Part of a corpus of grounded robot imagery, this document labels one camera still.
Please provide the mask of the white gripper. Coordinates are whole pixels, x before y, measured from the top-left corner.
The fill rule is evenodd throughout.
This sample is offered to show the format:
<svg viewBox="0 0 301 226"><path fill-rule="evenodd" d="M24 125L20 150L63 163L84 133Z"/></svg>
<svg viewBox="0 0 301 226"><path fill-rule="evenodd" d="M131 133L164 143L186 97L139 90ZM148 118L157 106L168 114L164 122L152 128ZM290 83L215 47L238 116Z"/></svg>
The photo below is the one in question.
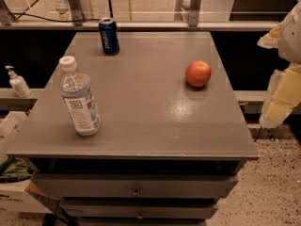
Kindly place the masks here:
<svg viewBox="0 0 301 226"><path fill-rule="evenodd" d="M292 63L301 63L301 1L293 7L282 23L262 36L257 45L266 49L278 48L281 58ZM301 65L291 64L283 72L274 70L261 108L261 127L278 127L300 103Z"/></svg>

